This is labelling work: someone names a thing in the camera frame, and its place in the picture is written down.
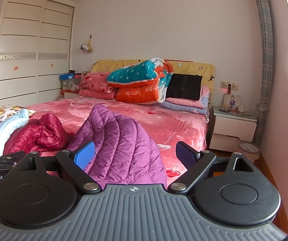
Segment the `purple down jacket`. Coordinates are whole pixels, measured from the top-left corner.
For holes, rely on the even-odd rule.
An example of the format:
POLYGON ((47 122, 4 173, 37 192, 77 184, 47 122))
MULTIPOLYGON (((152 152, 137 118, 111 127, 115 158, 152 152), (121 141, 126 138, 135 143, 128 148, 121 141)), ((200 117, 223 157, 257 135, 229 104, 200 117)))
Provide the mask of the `purple down jacket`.
POLYGON ((84 171, 101 187, 167 184, 160 150, 136 120, 96 104, 67 149, 75 151, 88 141, 95 153, 84 171))

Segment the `light blue down jacket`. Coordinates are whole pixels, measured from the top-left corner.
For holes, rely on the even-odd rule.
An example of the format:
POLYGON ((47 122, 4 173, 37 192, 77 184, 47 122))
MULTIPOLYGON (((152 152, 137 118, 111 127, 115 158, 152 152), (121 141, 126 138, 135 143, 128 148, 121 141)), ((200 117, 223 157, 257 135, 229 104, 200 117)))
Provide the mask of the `light blue down jacket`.
POLYGON ((29 111, 23 108, 21 111, 0 123, 0 157, 3 155, 6 142, 15 130, 28 123, 29 111))

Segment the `red down jacket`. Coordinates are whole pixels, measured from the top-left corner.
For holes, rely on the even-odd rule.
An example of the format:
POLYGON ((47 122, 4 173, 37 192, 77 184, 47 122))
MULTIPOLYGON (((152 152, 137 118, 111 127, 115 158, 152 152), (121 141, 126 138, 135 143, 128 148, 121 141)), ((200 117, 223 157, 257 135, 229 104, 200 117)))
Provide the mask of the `red down jacket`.
POLYGON ((74 134, 66 132, 54 114, 47 113, 40 119, 30 119, 25 126, 15 130, 7 140, 3 154, 62 150, 69 145, 73 137, 74 134))

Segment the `pink folded quilt left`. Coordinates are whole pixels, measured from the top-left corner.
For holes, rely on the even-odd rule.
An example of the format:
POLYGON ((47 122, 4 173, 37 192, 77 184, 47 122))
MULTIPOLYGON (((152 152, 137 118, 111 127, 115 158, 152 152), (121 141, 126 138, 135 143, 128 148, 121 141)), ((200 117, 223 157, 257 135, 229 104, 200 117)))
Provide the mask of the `pink folded quilt left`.
POLYGON ((109 75, 109 72, 89 72, 86 74, 79 83, 79 95, 90 98, 113 100, 117 89, 113 88, 107 82, 107 77, 109 75))

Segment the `blue storage box clutter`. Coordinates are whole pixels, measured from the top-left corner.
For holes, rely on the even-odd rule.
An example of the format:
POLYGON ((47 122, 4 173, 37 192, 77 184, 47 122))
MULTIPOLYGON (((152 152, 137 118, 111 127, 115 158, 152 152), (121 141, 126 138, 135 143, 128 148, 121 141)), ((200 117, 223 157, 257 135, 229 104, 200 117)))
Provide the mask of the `blue storage box clutter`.
POLYGON ((79 83, 81 78, 82 73, 75 73, 74 71, 70 71, 67 74, 61 74, 59 76, 62 85, 60 98, 65 98, 66 95, 78 95, 80 91, 79 83))

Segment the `teddy bear print pillow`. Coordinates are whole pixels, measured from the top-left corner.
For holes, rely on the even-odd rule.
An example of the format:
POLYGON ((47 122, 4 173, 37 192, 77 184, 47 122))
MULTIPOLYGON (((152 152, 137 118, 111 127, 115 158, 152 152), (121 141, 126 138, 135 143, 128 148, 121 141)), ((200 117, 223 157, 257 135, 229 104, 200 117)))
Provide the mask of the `teddy bear print pillow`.
POLYGON ((8 119, 9 117, 20 112, 24 107, 17 105, 5 105, 0 107, 0 123, 8 119))

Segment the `teal orange folded quilt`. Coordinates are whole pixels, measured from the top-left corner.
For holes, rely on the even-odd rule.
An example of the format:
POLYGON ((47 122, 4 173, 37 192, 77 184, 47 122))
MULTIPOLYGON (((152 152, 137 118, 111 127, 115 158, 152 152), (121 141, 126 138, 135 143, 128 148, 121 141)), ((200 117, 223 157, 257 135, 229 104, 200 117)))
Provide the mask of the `teal orange folded quilt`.
POLYGON ((116 88, 116 101, 134 104, 162 103, 174 73, 172 65, 160 58, 120 68, 107 77, 107 83, 116 88))

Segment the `clear clothes hanger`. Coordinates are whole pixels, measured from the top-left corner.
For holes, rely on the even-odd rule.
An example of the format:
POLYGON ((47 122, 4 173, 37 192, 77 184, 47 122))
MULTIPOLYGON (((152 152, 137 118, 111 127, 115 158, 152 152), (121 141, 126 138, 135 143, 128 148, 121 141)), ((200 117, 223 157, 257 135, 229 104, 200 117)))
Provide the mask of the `clear clothes hanger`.
POLYGON ((93 104, 92 98, 88 97, 76 97, 70 102, 71 106, 90 106, 93 104))

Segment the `bed with pink blanket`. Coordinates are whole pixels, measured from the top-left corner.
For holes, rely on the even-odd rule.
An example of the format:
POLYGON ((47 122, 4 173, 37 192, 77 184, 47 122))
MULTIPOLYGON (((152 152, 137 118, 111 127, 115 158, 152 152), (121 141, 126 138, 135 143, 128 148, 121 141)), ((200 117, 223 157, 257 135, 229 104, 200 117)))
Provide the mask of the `bed with pink blanket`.
MULTIPOLYGON (((175 147, 179 141, 186 142, 198 151, 206 147, 207 117, 204 115, 168 110, 157 106, 92 100, 93 104, 90 106, 71 106, 71 100, 60 100, 24 108, 29 111, 29 120, 40 119, 42 115, 47 113, 54 114, 61 121, 66 132, 74 135, 96 104, 102 104, 115 113, 136 120, 155 141, 160 150, 167 175, 165 186, 170 185, 186 171, 175 154, 175 147)), ((52 156, 58 151, 40 154, 52 156)))

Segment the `black cushion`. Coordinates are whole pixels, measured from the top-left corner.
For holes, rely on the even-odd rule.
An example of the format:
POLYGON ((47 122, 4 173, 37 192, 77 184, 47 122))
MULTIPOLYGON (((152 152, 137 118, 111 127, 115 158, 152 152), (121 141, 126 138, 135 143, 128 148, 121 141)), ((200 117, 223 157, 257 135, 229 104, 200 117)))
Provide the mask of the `black cushion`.
POLYGON ((173 74, 169 82, 166 98, 199 100, 202 76, 173 74))

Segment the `wall power socket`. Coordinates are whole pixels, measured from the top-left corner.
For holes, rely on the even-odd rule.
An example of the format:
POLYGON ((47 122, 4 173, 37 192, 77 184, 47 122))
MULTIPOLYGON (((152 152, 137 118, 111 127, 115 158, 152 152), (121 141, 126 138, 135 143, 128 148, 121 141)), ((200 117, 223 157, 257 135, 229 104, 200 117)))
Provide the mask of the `wall power socket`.
POLYGON ((220 88, 221 89, 238 91, 238 84, 237 83, 230 83, 230 82, 221 81, 220 82, 220 88))

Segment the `pink purple folded bedding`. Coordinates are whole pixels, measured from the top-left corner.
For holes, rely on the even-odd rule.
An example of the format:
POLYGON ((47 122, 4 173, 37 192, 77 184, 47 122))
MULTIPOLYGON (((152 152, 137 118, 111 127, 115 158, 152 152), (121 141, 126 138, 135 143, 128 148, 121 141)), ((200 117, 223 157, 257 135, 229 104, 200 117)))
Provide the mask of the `pink purple folded bedding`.
POLYGON ((166 98, 164 102, 155 103, 154 105, 165 109, 184 111, 188 113, 208 116, 209 97, 210 97, 210 88, 202 85, 200 87, 199 100, 190 100, 184 98, 166 98))

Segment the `pink waste bin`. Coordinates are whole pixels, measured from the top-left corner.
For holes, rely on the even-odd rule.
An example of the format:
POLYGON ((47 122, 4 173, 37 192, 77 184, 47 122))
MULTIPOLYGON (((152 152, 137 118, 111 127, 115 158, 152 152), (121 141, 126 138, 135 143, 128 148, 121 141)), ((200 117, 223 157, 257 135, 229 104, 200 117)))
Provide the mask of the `pink waste bin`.
POLYGON ((253 143, 241 141, 238 145, 238 152, 244 154, 252 163, 260 157, 259 148, 253 143))

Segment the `framed child photo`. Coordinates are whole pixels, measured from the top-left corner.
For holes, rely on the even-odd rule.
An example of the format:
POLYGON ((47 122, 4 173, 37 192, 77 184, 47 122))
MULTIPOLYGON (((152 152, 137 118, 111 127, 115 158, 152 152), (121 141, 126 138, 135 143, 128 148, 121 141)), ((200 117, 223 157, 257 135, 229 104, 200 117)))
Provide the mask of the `framed child photo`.
POLYGON ((238 109, 242 104, 241 95, 237 94, 224 94, 223 95, 223 106, 229 107, 231 110, 238 109))

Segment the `white wardrobe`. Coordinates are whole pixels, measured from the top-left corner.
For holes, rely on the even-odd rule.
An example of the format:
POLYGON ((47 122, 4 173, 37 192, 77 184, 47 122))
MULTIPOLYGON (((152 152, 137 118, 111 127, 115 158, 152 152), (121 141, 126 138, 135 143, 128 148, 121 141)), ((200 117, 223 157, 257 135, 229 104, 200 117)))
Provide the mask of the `white wardrobe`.
POLYGON ((69 72, 74 8, 52 0, 5 0, 0 17, 0 107, 52 102, 69 72))

